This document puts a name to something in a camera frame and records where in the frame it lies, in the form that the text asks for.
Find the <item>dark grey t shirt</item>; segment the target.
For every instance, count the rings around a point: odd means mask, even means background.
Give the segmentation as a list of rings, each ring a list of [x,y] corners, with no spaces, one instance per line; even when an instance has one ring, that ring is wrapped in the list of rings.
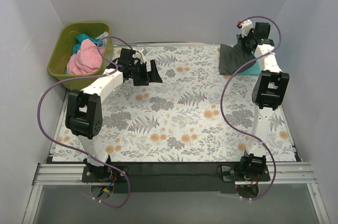
[[[220,45],[219,72],[220,75],[231,75],[242,65],[254,59],[251,52],[244,51],[242,44],[238,41],[234,46]]]

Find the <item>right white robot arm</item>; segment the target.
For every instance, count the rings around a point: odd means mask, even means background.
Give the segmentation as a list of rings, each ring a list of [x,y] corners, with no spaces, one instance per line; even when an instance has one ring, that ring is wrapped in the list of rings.
[[[261,73],[252,92],[254,121],[244,156],[240,160],[239,175],[247,181],[258,182],[268,174],[263,142],[268,138],[275,111],[282,104],[289,82],[289,74],[282,72],[275,57],[275,44],[269,38],[270,24],[251,20],[238,22],[241,29],[238,41],[246,52],[258,58]]]

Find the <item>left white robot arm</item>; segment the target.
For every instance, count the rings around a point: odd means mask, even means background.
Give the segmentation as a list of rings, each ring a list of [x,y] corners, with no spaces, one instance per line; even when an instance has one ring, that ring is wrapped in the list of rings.
[[[120,57],[113,59],[102,77],[81,90],[73,90],[68,97],[65,126],[80,141],[84,151],[89,154],[83,162],[89,174],[96,180],[106,182],[112,177],[112,168],[99,133],[103,125],[102,102],[118,86],[131,79],[134,86],[148,86],[150,83],[162,83],[156,62],[149,61],[147,70],[144,51],[122,48]]]

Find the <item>folded teal t shirt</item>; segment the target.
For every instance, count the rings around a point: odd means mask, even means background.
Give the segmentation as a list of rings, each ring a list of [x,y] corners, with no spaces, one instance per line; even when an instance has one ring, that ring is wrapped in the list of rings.
[[[250,64],[243,66],[244,64],[248,63],[249,61],[253,60],[255,58],[254,52],[251,51],[250,53],[245,52],[238,52],[235,55],[236,63],[237,63],[237,69],[239,70],[236,75],[259,75],[260,74],[260,67],[258,64],[258,61],[251,62]]]

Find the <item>white plastic bag in bin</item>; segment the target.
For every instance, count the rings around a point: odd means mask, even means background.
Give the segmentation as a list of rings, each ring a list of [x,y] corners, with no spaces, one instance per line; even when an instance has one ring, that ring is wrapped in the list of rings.
[[[99,36],[97,37],[97,39],[100,40],[100,39],[102,39],[102,38],[104,38],[104,37],[106,37],[106,36],[108,36],[108,32],[107,32],[107,31],[105,31],[105,32],[103,32],[103,34],[99,35]]]

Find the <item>pink t shirt in bin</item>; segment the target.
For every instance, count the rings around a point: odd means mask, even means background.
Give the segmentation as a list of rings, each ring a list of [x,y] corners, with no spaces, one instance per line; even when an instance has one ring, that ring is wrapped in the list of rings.
[[[70,57],[67,63],[67,74],[81,75],[97,71],[102,64],[102,56],[99,51],[104,54],[105,46],[97,48],[97,45],[90,39],[82,41],[80,49]]]

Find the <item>floral patterned table mat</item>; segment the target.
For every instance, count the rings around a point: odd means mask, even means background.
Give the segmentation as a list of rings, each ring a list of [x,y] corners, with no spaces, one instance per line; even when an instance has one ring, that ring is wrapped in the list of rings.
[[[116,88],[100,138],[114,162],[238,161],[254,122],[256,76],[219,73],[218,46],[148,46],[162,83]]]

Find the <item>green plastic laundry bin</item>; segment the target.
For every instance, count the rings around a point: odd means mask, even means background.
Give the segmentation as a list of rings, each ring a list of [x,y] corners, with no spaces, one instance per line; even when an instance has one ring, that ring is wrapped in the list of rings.
[[[73,55],[73,47],[79,43],[76,37],[86,34],[91,38],[97,38],[104,32],[111,33],[110,26],[104,22],[78,22],[66,26],[59,35],[47,66],[49,74],[59,81],[70,79],[63,83],[69,90],[81,90],[93,83],[94,79],[75,80],[76,75],[65,74],[65,71]]]

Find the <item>teal cloth in bin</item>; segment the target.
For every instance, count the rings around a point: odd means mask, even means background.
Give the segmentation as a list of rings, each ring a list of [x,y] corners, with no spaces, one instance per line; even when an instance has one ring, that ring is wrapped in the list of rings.
[[[73,54],[77,54],[77,52],[81,48],[82,42],[85,41],[86,39],[90,40],[95,45],[97,45],[99,43],[99,46],[105,46],[105,41],[99,42],[99,40],[97,38],[94,39],[94,38],[89,37],[86,34],[79,34],[79,35],[76,36],[76,40],[78,41],[78,43],[76,45],[74,45],[74,47],[73,47]]]

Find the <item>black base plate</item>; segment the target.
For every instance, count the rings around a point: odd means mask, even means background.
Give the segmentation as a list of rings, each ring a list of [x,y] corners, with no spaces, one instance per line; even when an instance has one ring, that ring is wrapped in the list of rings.
[[[254,175],[238,162],[115,162],[115,170],[101,171],[85,166],[83,183],[104,184],[115,179],[115,193],[127,192],[212,192],[235,193],[235,183],[268,182],[272,173],[264,168]]]

